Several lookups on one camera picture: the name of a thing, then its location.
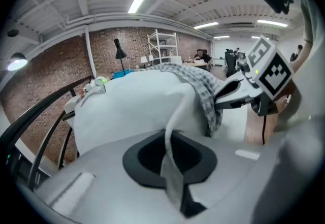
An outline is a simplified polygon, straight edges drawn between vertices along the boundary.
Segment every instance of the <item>black lamp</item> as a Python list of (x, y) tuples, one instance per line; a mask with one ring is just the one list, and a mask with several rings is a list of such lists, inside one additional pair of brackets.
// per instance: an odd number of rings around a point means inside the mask
[(126, 57), (126, 53), (122, 50), (121, 45), (120, 45), (120, 41), (118, 39), (114, 40), (115, 46), (116, 46), (116, 55), (115, 55), (115, 59), (120, 59), (121, 60), (121, 64), (122, 64), (122, 69), (125, 75), (125, 70), (124, 70), (124, 66), (122, 63), (122, 59)]
[(24, 54), (22, 53), (15, 53), (10, 58), (10, 64), (8, 65), (8, 71), (15, 71), (27, 64), (27, 59)]

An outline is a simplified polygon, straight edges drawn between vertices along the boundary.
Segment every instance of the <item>gray plaid towel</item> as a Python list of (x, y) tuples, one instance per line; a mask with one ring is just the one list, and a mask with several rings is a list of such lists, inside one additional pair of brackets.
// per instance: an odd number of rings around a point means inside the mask
[[(222, 110), (215, 110), (214, 108), (214, 97), (222, 82), (217, 80), (211, 73), (200, 68), (186, 67), (173, 63), (162, 63), (148, 69), (174, 73), (193, 86), (208, 120), (208, 135), (212, 137), (214, 132), (220, 127), (222, 120)], [(171, 132), (170, 129), (167, 131), (167, 128), (165, 132), (166, 154), (161, 163), (160, 175), (166, 180), (166, 194), (171, 203), (178, 210), (182, 210), (185, 191), (184, 177), (174, 161)]]
[(169, 62), (154, 65), (148, 70), (172, 72), (193, 86), (199, 95), (200, 104), (209, 124), (209, 136), (213, 136), (221, 125), (222, 110), (214, 108), (214, 97), (223, 81), (218, 80), (211, 73), (191, 66), (181, 66)]

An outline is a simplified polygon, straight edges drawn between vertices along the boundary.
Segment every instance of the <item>black cable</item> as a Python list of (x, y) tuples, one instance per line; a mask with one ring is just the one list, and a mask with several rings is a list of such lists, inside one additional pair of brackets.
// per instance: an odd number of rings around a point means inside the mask
[(265, 145), (265, 138), (264, 138), (265, 125), (266, 125), (266, 116), (264, 116), (263, 130), (262, 130), (262, 141), (263, 141), (263, 145)]

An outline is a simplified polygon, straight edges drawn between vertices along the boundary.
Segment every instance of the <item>man sitting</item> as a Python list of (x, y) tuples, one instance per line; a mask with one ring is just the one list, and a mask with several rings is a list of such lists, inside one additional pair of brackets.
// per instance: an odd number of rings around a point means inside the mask
[(196, 55), (194, 56), (193, 62), (197, 59), (204, 60), (205, 63), (207, 63), (207, 67), (210, 67), (212, 64), (212, 58), (209, 54), (205, 52), (206, 50), (198, 49)]
[(291, 54), (290, 61), (293, 62), (298, 58), (298, 55), (301, 53), (301, 50), (303, 49), (303, 46), (301, 44), (298, 45), (297, 53)]

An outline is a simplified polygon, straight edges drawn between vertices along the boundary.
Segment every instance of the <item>white pipe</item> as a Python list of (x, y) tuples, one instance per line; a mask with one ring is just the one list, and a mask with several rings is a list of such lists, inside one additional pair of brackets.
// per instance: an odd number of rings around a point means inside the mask
[(85, 25), (85, 24), (90, 24), (94, 23), (96, 21), (105, 21), (105, 20), (120, 20), (120, 19), (129, 19), (129, 20), (134, 20), (134, 19), (147, 19), (148, 21), (155, 21), (155, 22), (160, 22), (163, 24), (169, 24), (173, 26), (177, 26), (179, 28), (183, 28), (185, 30), (189, 30), (192, 32), (195, 32), (196, 34), (201, 34), (204, 35), (206, 38), (210, 38), (211, 36), (203, 33), (201, 31), (193, 29), (193, 27), (188, 26), (184, 23), (169, 19), (169, 18), (164, 18), (161, 16), (156, 16), (156, 15), (146, 15), (146, 14), (129, 14), (129, 13), (99, 13), (99, 14), (94, 14), (94, 15), (86, 15), (83, 17), (76, 18), (74, 20), (70, 20), (67, 17), (66, 20), (66, 29), (73, 28), (75, 26), (79, 25)]
[(38, 46), (36, 46), (34, 48), (34, 50), (28, 54), (28, 56), (33, 55), (37, 50), (43, 48), (44, 46), (50, 44), (51, 42), (53, 42), (55, 40), (58, 40), (58, 39), (62, 38), (63, 36), (67, 35), (67, 34), (73, 33), (74, 31), (77, 31), (77, 30), (80, 30), (80, 29), (83, 29), (83, 28), (84, 28), (83, 26), (82, 27), (78, 27), (78, 28), (74, 28), (74, 29), (71, 29), (69, 31), (65, 31), (65, 32), (63, 32), (63, 33), (61, 33), (59, 35), (56, 35), (56, 36), (54, 36), (54, 37), (46, 40), (45, 42), (43, 42), (43, 43), (39, 44)]
[(97, 72), (96, 72), (95, 63), (93, 62), (93, 57), (92, 57), (92, 53), (91, 53), (88, 26), (85, 27), (85, 36), (86, 36), (87, 52), (88, 52), (88, 58), (89, 58), (89, 63), (90, 63), (90, 67), (91, 67), (91, 72), (92, 72), (92, 75), (96, 78)]

